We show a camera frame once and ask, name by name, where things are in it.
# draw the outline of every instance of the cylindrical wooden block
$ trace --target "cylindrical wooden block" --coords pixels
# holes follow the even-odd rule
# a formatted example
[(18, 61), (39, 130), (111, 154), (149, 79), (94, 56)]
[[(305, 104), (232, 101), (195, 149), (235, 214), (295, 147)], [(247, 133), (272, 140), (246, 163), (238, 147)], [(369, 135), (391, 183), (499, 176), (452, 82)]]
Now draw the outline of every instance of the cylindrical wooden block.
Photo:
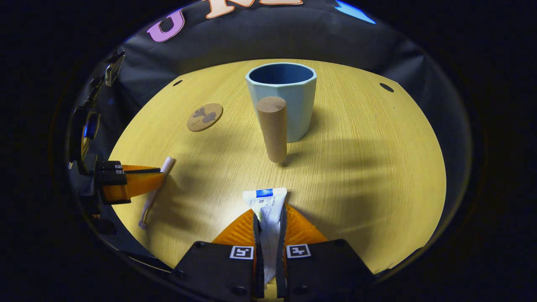
[(257, 102), (257, 113), (268, 159), (281, 163), (287, 156), (287, 106), (281, 97), (266, 97)]

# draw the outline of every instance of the wooden table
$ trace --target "wooden table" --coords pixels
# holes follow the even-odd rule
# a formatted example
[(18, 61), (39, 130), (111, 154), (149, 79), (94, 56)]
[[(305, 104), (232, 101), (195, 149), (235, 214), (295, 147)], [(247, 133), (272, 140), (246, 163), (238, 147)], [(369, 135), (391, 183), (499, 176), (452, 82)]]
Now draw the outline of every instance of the wooden table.
[[(286, 167), (267, 158), (244, 79), (272, 62), (318, 74), (310, 130), (288, 144)], [(189, 115), (208, 103), (222, 105), (221, 119), (189, 131)], [(171, 267), (194, 241), (212, 241), (248, 209), (245, 190), (286, 187), (290, 205), (329, 240), (345, 238), (374, 273), (425, 245), (444, 207), (444, 161), (422, 111), (396, 82), (344, 65), (254, 60), (179, 76), (134, 117), (110, 160), (160, 167), (166, 156), (177, 161), (148, 212), (148, 229), (138, 227), (145, 195), (114, 210)]]

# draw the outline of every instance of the coaster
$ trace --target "coaster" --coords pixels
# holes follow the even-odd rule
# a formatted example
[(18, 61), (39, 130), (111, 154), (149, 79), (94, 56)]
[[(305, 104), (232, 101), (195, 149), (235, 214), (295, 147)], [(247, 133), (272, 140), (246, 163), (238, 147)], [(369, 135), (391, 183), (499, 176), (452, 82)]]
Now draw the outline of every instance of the coaster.
[(222, 111), (223, 108), (220, 104), (203, 105), (190, 115), (186, 121), (186, 127), (192, 132), (203, 131), (218, 121), (222, 116)]

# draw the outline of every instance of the toothbrush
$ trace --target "toothbrush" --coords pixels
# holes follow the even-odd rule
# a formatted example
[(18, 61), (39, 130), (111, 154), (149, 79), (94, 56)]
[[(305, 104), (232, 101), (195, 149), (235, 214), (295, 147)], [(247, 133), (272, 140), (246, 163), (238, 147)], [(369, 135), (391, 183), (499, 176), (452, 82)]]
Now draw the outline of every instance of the toothbrush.
[[(166, 177), (166, 175), (168, 174), (168, 171), (170, 170), (170, 167), (173, 164), (173, 162), (174, 162), (173, 158), (171, 158), (169, 156), (166, 157), (166, 160), (164, 161), (164, 164), (161, 167), (161, 173), (164, 173), (164, 177)], [(151, 204), (153, 204), (153, 199), (155, 198), (155, 195), (157, 194), (157, 191), (158, 191), (158, 189), (153, 190), (153, 191), (149, 192), (149, 194), (147, 195), (146, 203), (143, 205), (142, 216), (140, 217), (140, 221), (138, 221), (138, 226), (141, 229), (146, 229), (147, 228), (147, 224), (145, 222), (143, 222), (143, 218), (146, 216), (147, 209), (149, 209)]]

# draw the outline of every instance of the light blue cup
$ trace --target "light blue cup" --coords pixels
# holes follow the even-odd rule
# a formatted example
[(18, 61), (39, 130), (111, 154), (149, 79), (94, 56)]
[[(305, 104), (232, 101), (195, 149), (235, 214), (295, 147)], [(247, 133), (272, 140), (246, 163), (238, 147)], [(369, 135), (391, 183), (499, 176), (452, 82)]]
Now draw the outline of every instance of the light blue cup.
[(315, 70), (295, 63), (261, 65), (246, 74), (253, 108), (269, 96), (281, 97), (287, 102), (287, 142), (300, 140), (309, 129), (317, 74)]

